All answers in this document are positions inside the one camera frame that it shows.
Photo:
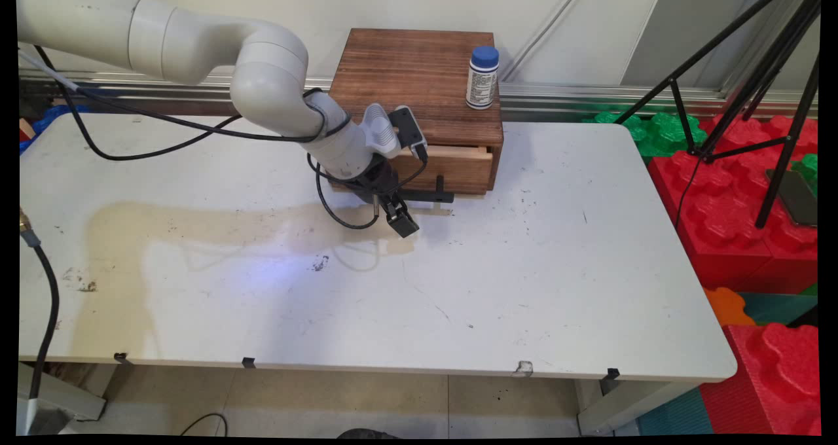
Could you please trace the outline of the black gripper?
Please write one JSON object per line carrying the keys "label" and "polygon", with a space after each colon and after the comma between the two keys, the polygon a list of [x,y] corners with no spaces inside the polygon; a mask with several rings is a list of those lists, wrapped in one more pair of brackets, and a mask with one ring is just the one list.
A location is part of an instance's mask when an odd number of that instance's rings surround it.
{"label": "black gripper", "polygon": [[374,204],[375,209],[385,210],[386,221],[401,238],[407,238],[419,231],[419,225],[411,217],[407,202],[398,190],[399,174],[380,154],[374,154],[371,162],[356,179],[341,182],[365,203]]}

